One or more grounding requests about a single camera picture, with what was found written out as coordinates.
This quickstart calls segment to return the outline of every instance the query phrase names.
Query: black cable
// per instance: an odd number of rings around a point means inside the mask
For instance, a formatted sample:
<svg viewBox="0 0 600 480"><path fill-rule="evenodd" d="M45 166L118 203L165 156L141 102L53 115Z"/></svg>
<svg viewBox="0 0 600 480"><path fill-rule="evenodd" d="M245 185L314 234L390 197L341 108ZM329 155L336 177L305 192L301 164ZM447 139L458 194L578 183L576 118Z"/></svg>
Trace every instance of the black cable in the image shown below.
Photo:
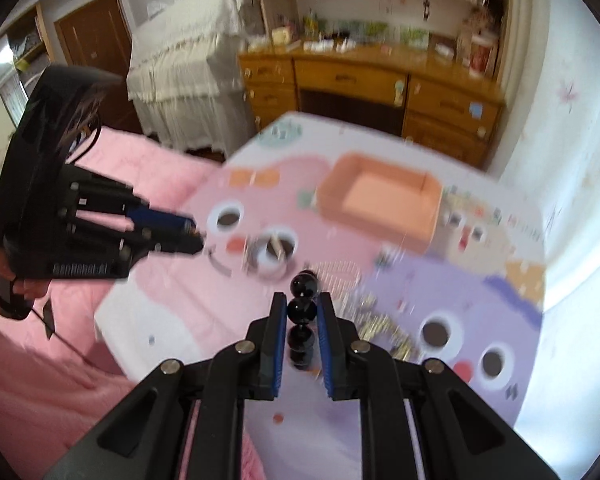
<svg viewBox="0 0 600 480"><path fill-rule="evenodd" d="M98 126L97 126L97 129L96 129L96 132L93 134L93 140L91 141L91 144L80 155L78 155L77 157L75 157L74 160L72 160L71 162L69 162L69 164L75 164L76 162L78 162L87 153L89 153L93 149L93 147L96 145L96 142L98 142L98 139L100 138L100 132L102 130L102 120L100 119L100 115L98 115L98 114L96 114L95 119L96 119L96 124Z"/></svg>
<svg viewBox="0 0 600 480"><path fill-rule="evenodd" d="M44 326L46 326L46 328L49 330L49 332L52 333L52 335L55 335L62 343L64 343L64 345L71 350L72 352L74 352L77 356L79 356L84 362L85 364L88 364L89 366L96 368L96 370L100 370L101 372L104 372L104 370L102 370L101 368L97 367L93 361L91 361L87 356L85 356L82 352L80 352L75 346L73 346L71 343L69 343L64 337L62 337L58 332L56 332L56 329L53 328L52 326L50 326L45 319L40 316L40 314L36 311L35 308L32 308L31 311L36 315L36 317L42 321L42 323L44 324Z"/></svg>

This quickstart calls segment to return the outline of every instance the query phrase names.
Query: hand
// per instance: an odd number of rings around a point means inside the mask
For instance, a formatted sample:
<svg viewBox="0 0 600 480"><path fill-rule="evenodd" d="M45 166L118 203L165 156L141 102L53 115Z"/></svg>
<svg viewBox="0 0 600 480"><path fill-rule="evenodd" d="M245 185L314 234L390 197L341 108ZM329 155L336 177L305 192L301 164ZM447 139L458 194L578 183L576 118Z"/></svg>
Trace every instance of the hand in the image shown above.
<svg viewBox="0 0 600 480"><path fill-rule="evenodd" d="M4 253L4 249L0 249L0 276L9 280L10 282L16 278L16 275L9 268L9 263L7 262L7 256ZM24 296L26 300L43 298L46 296L48 288L49 282L42 280L18 280L13 284L14 294Z"/></svg>

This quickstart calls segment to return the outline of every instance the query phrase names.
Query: orange bow print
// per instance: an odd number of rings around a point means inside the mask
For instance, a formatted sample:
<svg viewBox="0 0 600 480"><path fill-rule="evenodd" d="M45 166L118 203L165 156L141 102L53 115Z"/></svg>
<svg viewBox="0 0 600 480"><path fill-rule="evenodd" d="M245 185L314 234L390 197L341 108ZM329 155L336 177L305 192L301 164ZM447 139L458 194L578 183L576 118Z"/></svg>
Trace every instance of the orange bow print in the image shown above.
<svg viewBox="0 0 600 480"><path fill-rule="evenodd" d="M280 183L279 170L253 171L248 169L236 169L229 177L229 187L256 186L271 188Z"/></svg>

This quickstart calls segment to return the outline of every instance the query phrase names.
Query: wooden desk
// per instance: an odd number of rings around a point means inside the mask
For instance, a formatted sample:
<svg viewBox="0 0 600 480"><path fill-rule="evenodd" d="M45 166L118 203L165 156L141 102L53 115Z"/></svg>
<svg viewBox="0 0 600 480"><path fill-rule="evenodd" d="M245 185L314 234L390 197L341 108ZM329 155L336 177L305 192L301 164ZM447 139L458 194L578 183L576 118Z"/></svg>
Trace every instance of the wooden desk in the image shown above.
<svg viewBox="0 0 600 480"><path fill-rule="evenodd" d="M344 54L270 47L240 54L258 130L285 112L305 111L302 90L328 92L400 110L402 136L480 168L491 148L504 98L492 80L430 52L393 45Z"/></svg>

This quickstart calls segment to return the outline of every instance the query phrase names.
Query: cartoon eye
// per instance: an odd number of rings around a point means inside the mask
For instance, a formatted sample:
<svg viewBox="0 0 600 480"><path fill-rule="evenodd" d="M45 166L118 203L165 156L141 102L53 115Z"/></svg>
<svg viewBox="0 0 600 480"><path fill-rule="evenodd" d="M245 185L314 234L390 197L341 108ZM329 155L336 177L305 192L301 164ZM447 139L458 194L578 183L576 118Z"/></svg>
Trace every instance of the cartoon eye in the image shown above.
<svg viewBox="0 0 600 480"><path fill-rule="evenodd" d="M244 206L237 200L217 204L206 218L209 231L218 234L233 231L244 216Z"/></svg>
<svg viewBox="0 0 600 480"><path fill-rule="evenodd" d="M449 215L448 224L454 229L459 229L464 225L464 217L459 212L453 211Z"/></svg>
<svg viewBox="0 0 600 480"><path fill-rule="evenodd" d="M455 314L433 312L420 325L419 339L426 354L424 358L437 357L450 362L462 348L464 329Z"/></svg>
<svg viewBox="0 0 600 480"><path fill-rule="evenodd" d="M486 238L486 232L482 226L476 225L471 231L471 238L476 242L481 242Z"/></svg>
<svg viewBox="0 0 600 480"><path fill-rule="evenodd" d="M487 390L500 390L509 384L514 368L513 349L503 342L492 343L483 352L476 374Z"/></svg>
<svg viewBox="0 0 600 480"><path fill-rule="evenodd" d="M298 235L286 226L267 228L261 236L268 237L266 246L263 245L257 254L259 265L276 265L279 262L278 251L282 251L283 260L291 258L298 248Z"/></svg>

